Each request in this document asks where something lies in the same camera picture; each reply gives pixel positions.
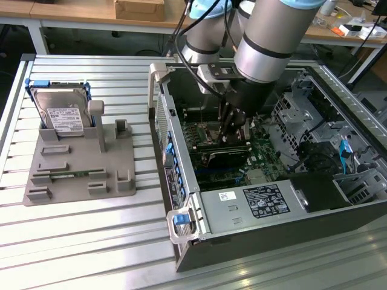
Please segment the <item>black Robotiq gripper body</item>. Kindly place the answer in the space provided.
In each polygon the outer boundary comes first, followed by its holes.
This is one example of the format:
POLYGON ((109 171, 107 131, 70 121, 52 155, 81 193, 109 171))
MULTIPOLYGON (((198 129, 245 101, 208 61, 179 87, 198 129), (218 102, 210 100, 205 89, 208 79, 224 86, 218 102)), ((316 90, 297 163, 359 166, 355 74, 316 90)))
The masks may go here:
POLYGON ((247 79, 231 80, 226 93, 226 102, 232 108, 253 117, 265 104, 276 86, 276 82, 258 83, 247 79))

